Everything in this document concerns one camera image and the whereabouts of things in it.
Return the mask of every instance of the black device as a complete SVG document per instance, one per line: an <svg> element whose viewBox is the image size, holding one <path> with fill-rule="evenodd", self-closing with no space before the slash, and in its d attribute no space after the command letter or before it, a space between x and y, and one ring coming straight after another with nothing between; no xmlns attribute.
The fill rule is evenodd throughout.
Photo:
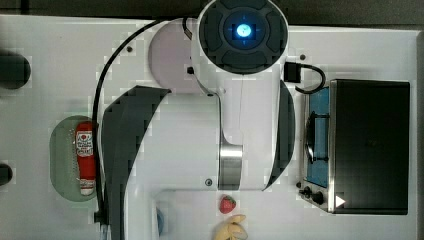
<svg viewBox="0 0 424 240"><path fill-rule="evenodd" d="M407 82L338 79L307 96L302 198L335 214L407 214L409 107Z"/></svg>

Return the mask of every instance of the white table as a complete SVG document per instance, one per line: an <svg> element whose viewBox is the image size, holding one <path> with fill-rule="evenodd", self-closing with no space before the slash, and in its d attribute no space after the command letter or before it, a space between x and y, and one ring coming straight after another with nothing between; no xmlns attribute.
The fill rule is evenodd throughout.
<svg viewBox="0 0 424 240"><path fill-rule="evenodd" d="M0 161L15 175L0 187L0 238L98 239L95 199L62 198L49 177L49 140L56 124L72 115L91 115L103 64L129 34L147 21L0 16L0 47L14 48L32 66L30 82L17 91L0 89ZM330 215L301 200L296 154L267 192L232 192L234 214L247 215L249 239L416 239L417 103L415 31L291 27L290 53L322 67L328 79L408 80L411 83L409 214L407 216ZM110 103L132 86L158 86L147 63L154 32L130 45L105 82ZM301 129L297 131L299 152ZM223 192L167 192L158 204L166 218L161 239L212 239L224 219L217 206Z"/></svg>

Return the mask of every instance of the blue light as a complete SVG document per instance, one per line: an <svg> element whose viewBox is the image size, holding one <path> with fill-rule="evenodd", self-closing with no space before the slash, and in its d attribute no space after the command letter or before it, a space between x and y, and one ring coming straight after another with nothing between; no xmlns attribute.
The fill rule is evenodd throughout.
<svg viewBox="0 0 424 240"><path fill-rule="evenodd" d="M248 37L252 33L252 29L247 24L240 24L237 27L237 34L240 37Z"/></svg>

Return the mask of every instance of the wire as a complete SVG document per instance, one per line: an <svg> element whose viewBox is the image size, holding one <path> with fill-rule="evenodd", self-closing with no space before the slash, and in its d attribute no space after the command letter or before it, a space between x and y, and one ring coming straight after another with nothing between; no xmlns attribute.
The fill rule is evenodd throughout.
<svg viewBox="0 0 424 240"><path fill-rule="evenodd" d="M183 18L183 29L184 29L185 35L188 37L188 39L191 40L193 38L193 33L187 27L187 19L188 17Z"/></svg>
<svg viewBox="0 0 424 240"><path fill-rule="evenodd" d="M154 22L151 22L147 24L146 26L140 28L136 32L134 32L131 36L129 36L127 39L125 39L124 42L121 43L121 45L115 50L115 52L112 54L112 56L107 61L106 65L103 67L102 73L100 74L99 81L97 83L96 88L96 94L94 96L94 102L93 102L93 115L91 118L91 122L93 125L93 149L94 149L94 160L96 162L96 194L97 194L97 204L98 204L98 211L94 214L95 222L100 222L101 225L107 225L108 224L108 212L107 212L107 199L106 201L103 199L103 193L102 193L102 181L101 181L101 168L100 168L100 156L99 156L99 148L98 148L98 142L97 142L97 131L98 131L98 123L97 123L97 116L98 116L98 110L99 110L99 99L100 99L100 93L102 91L103 82L105 81L106 74L109 70L109 68L112 66L113 61L116 59L116 57L121 53L122 49L125 48L125 46L130 43L134 38L136 38L141 33L145 32L147 29L163 22L164 20L156 20Z"/></svg>
<svg viewBox="0 0 424 240"><path fill-rule="evenodd" d="M318 85L318 87L316 87L312 90L301 89L301 88L296 86L296 88L295 88L296 91L303 93L303 94L313 94L313 93L316 93L319 90L321 90L324 87L325 81L326 81L325 73L320 68L317 68L317 67L312 66L312 65L308 65L308 64L299 64L299 65L302 68L309 68L309 69L314 70L315 72L319 73L321 75L321 83Z"/></svg>

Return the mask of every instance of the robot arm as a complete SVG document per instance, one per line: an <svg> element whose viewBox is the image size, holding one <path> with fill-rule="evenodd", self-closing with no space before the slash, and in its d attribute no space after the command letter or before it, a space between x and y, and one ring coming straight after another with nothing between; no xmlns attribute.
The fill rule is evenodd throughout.
<svg viewBox="0 0 424 240"><path fill-rule="evenodd" d="M287 22L272 2L212 1L192 38L207 94L136 87L106 109L99 137L112 240L157 240L161 191L272 184L272 169L285 167L274 161L279 105L290 95L280 98L287 41Z"/></svg>

